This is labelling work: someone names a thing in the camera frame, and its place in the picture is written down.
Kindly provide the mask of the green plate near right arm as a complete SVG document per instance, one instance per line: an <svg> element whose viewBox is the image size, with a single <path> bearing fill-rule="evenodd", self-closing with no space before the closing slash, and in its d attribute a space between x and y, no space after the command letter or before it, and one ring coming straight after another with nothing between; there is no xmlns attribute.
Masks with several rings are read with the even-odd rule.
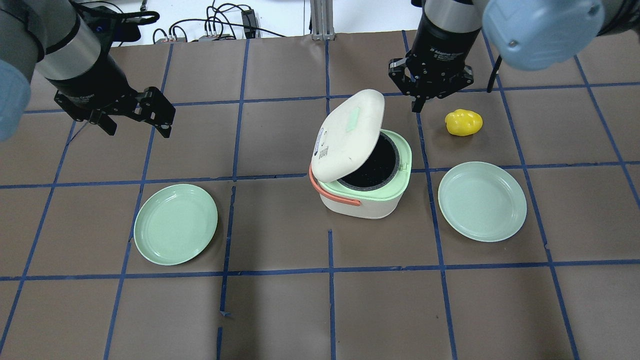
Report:
<svg viewBox="0 0 640 360"><path fill-rule="evenodd" d="M439 209L467 239L496 243L521 230L528 214L518 181L489 162L469 161L448 170L438 187Z"/></svg>

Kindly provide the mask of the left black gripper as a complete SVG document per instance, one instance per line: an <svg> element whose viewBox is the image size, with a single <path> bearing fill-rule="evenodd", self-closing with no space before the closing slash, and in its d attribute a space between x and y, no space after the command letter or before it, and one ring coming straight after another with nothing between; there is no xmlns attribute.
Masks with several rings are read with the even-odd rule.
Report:
<svg viewBox="0 0 640 360"><path fill-rule="evenodd" d="M88 121L109 136L115 135L118 126L111 116L145 122L165 139L171 135L176 109L155 86L139 93L125 75L81 75L53 79L52 85L54 102L68 116L77 122Z"/></svg>

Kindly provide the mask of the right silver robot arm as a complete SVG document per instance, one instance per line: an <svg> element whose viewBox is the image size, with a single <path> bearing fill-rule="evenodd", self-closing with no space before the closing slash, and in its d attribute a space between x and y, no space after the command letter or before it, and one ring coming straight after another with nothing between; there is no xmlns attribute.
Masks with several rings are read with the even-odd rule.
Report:
<svg viewBox="0 0 640 360"><path fill-rule="evenodd" d="M414 0L422 11L406 55L388 76L413 98L412 112L474 83L466 59L479 34L498 50L487 91L500 65L540 71L581 52L593 39L639 30L637 0Z"/></svg>

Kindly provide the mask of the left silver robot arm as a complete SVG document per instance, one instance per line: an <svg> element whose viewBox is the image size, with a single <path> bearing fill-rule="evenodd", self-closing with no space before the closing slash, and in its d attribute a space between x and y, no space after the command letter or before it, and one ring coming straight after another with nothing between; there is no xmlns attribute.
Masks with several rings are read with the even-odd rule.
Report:
<svg viewBox="0 0 640 360"><path fill-rule="evenodd" d="M147 123L168 138L176 110L155 86L136 91L110 55L112 44L134 43L155 11L119 13L73 0L1 2L0 136L14 136L39 73L56 89L54 102L74 121L112 136L112 116Z"/></svg>

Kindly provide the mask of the green plate near left arm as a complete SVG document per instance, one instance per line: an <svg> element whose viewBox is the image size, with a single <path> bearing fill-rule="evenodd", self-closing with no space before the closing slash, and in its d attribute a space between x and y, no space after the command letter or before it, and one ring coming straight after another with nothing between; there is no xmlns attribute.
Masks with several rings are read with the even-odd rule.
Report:
<svg viewBox="0 0 640 360"><path fill-rule="evenodd" d="M152 264L174 266L196 258L218 227L214 198L199 186L178 183L150 196L134 221L133 240Z"/></svg>

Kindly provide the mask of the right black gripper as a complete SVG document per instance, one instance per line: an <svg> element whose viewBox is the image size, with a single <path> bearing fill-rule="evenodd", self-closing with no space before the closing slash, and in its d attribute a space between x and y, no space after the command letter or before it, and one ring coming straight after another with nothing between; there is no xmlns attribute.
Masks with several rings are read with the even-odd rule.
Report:
<svg viewBox="0 0 640 360"><path fill-rule="evenodd" d="M414 42L403 58L388 64L388 76L406 96L411 111L420 114L428 100L445 98L473 83L466 58L474 44L474 31L454 32L420 19Z"/></svg>

